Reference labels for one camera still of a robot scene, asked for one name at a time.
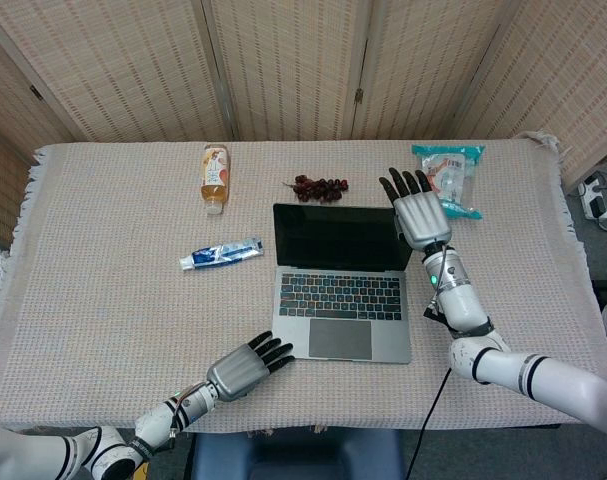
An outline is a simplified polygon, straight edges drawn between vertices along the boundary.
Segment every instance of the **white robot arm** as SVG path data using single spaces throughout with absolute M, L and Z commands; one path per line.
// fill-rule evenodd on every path
M 452 370 L 507 387 L 607 434 L 607 382 L 543 355 L 512 353 L 483 310 L 459 254 L 447 246 L 452 233 L 425 174 L 415 172 L 418 183 L 409 172 L 401 177 L 391 168 L 390 174 L 396 189 L 386 178 L 379 180 L 405 240 L 425 252 L 423 265 L 435 289 L 425 316 L 446 325 L 454 337 Z
M 113 427 L 96 427 L 76 437 L 27 436 L 0 428 L 0 480 L 64 480 L 87 468 L 95 480 L 125 480 L 176 433 L 218 401 L 247 395 L 294 357 L 291 344 L 265 332 L 210 367 L 206 381 L 177 393 L 136 420 L 125 444 Z

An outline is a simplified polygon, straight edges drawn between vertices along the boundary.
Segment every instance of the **blue toothpaste tube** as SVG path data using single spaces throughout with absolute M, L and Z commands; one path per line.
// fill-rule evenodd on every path
M 236 243 L 201 248 L 179 261 L 183 270 L 194 270 L 231 265 L 258 255 L 263 255 L 263 242 L 260 238 L 251 237 Z

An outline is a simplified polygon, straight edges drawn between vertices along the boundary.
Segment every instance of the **plastic bottle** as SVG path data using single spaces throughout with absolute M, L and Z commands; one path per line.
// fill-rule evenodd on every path
M 205 146 L 201 162 L 201 196 L 208 215 L 219 215 L 227 201 L 230 156 L 225 145 Z

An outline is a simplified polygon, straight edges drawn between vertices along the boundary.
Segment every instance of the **table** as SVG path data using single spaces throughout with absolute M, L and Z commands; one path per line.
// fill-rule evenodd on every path
M 212 362 L 270 327 L 271 208 L 295 201 L 283 182 L 298 174 L 347 178 L 341 205 L 387 206 L 377 178 L 388 166 L 413 168 L 412 143 L 230 143 L 230 201 L 210 218 L 197 186 L 201 142 L 41 149 L 2 262 L 0 424 L 131 427 L 203 379 Z M 452 245 L 482 303 L 513 350 L 607 379 L 607 341 L 559 188 L 557 155 L 527 139 L 483 143 L 473 201 L 485 218 L 452 222 Z M 179 268 L 179 257 L 197 247 L 250 235 L 262 237 L 264 257 Z M 442 325 L 421 316 L 432 295 L 421 256 L 414 253 L 406 270 L 412 363 L 301 360 L 192 429 L 419 428 L 451 341 Z M 451 377 L 430 428 L 569 421 L 500 387 Z

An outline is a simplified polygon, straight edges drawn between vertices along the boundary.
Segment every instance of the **plastic bag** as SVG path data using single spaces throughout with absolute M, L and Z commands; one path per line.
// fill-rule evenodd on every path
M 425 173 L 448 217 L 480 220 L 483 215 L 470 205 L 474 173 L 484 145 L 412 145 L 419 168 Z

